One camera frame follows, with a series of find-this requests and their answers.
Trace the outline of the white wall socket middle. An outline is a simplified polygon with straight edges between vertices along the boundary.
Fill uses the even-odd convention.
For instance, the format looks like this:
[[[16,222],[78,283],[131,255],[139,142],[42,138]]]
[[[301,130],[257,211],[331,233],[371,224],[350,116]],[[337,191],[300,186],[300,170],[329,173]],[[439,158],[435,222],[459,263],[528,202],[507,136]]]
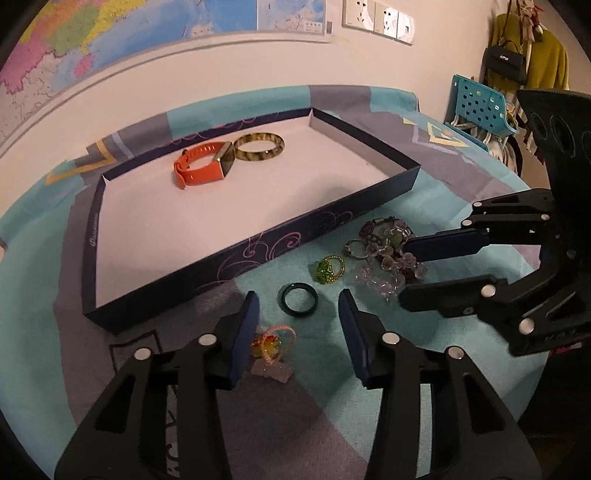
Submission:
[[[388,38],[398,38],[399,11],[388,5],[376,3],[374,32]]]

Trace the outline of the tortoiseshell bangle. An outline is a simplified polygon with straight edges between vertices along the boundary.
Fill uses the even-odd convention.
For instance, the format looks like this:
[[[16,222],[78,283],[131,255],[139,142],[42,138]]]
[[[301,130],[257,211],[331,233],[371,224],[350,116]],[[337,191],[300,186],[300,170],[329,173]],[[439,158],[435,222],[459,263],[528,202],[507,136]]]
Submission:
[[[253,132],[240,136],[233,143],[235,158],[259,162],[270,160],[283,153],[286,143],[283,137],[270,132]]]

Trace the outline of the orange smart watch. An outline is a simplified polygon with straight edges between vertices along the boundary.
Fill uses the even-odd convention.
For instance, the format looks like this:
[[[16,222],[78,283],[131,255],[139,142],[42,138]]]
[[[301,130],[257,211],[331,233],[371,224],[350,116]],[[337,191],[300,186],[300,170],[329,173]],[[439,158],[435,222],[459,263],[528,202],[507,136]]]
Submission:
[[[176,186],[199,186],[223,180],[235,162],[231,142],[207,142],[185,149],[173,163]]]

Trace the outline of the olive green garment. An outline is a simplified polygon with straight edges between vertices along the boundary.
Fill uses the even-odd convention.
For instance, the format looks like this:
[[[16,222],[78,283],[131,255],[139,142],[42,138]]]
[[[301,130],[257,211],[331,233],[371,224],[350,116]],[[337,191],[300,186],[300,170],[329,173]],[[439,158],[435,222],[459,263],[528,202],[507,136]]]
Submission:
[[[506,13],[496,17],[489,46],[495,44],[499,39],[505,23],[505,15]],[[511,13],[506,36],[516,43],[520,42],[520,36],[522,35],[518,33],[518,22],[520,22],[518,16]],[[542,90],[569,89],[569,58],[567,50],[552,32],[548,30],[543,32],[542,40],[533,43],[531,55],[528,55],[527,42],[523,38],[523,54],[526,57],[527,72],[527,82],[524,86],[520,86],[486,68],[487,84],[496,90],[505,92],[515,92],[521,87]]]

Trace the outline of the black handbag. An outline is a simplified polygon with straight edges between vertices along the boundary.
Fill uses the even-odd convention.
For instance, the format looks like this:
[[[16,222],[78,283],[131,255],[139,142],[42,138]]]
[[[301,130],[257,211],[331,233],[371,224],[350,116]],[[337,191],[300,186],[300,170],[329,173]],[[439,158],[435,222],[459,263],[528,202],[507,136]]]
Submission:
[[[488,70],[501,75],[508,80],[524,86],[527,82],[526,57],[523,54],[523,36],[521,22],[518,22],[520,42],[508,39],[507,26],[511,13],[505,15],[505,23],[497,42],[485,51],[485,66]]]

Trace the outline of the white wall socket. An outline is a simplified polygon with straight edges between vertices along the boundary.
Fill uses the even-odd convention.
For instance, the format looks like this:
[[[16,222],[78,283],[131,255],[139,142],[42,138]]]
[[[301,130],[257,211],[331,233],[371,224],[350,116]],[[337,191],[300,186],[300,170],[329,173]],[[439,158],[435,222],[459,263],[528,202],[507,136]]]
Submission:
[[[342,27],[373,32],[376,2],[372,0],[342,1]]]
[[[398,38],[399,11],[388,5],[376,3],[374,32],[388,38]]]

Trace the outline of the colourful wall map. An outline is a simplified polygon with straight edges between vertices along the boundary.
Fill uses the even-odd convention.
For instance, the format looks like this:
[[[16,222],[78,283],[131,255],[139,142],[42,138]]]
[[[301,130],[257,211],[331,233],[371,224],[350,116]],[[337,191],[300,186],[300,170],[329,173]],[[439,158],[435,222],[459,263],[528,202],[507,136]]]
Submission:
[[[325,1],[50,1],[1,69],[1,138],[95,71],[143,51],[213,34],[322,34]]]

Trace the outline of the dark bead bracelet green stone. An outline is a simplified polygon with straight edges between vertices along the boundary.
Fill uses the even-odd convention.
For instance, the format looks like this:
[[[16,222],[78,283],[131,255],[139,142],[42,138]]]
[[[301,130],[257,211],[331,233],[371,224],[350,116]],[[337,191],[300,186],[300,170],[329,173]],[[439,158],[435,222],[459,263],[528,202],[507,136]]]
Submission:
[[[415,233],[404,220],[389,216],[367,221],[360,228],[359,237],[370,257],[383,260],[386,257],[400,258]]]

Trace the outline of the teal grey patterned cloth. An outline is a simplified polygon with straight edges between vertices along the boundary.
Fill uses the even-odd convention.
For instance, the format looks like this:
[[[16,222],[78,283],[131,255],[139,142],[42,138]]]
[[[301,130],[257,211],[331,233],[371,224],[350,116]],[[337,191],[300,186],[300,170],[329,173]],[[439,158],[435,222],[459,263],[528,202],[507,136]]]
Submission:
[[[81,311],[82,233],[100,178],[90,169],[97,149],[46,169],[42,179],[10,202],[1,216],[1,410],[43,472],[53,473],[75,428],[132,345],[179,348],[238,306],[249,291],[259,295],[263,323],[287,322],[277,303],[280,288],[310,280],[315,263],[339,251],[363,222],[394,215],[415,233],[428,235],[457,227],[474,201],[525,189],[520,178],[482,149],[433,142],[443,125],[422,114],[415,94],[392,88],[298,86],[232,94],[143,120],[106,143],[113,148],[133,141],[154,145],[161,123],[167,122],[169,145],[179,147],[209,130],[307,107],[334,114],[418,162],[411,191],[120,335],[103,331]],[[287,356],[293,378],[280,384],[246,376],[235,391],[221,395],[222,426],[237,478],[362,477],[380,396],[353,377],[335,310],[344,288],[418,346],[465,347],[511,413],[525,411],[544,355],[515,358],[501,336],[475,317],[413,314],[346,276],[318,291],[320,306],[311,318],[294,321],[297,345]]]

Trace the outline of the blue perforated chair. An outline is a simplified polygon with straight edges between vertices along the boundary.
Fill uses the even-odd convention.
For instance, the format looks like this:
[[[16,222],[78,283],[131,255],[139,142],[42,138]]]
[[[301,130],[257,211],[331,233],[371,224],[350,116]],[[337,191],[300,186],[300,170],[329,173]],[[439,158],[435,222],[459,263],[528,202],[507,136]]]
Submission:
[[[502,162],[518,176],[523,155],[514,108],[499,91],[456,74],[452,79],[453,118],[448,125]]]

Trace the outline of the white wall switch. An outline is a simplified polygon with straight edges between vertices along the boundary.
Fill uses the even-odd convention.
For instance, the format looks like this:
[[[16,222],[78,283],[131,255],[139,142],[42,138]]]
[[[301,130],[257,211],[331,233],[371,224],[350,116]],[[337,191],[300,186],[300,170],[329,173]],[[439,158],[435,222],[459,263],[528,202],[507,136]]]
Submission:
[[[415,32],[415,19],[404,12],[398,11],[396,39],[405,44],[412,45],[414,43]]]

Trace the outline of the dark blue shallow box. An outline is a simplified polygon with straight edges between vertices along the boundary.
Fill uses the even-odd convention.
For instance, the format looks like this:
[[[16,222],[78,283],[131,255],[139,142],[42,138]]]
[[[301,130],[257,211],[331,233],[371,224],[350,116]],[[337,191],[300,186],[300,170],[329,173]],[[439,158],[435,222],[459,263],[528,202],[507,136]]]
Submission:
[[[120,333],[410,191],[419,165],[315,108],[277,112],[205,138],[270,132],[276,158],[236,161],[222,180],[176,185],[176,147],[98,181],[86,228],[82,311]]]

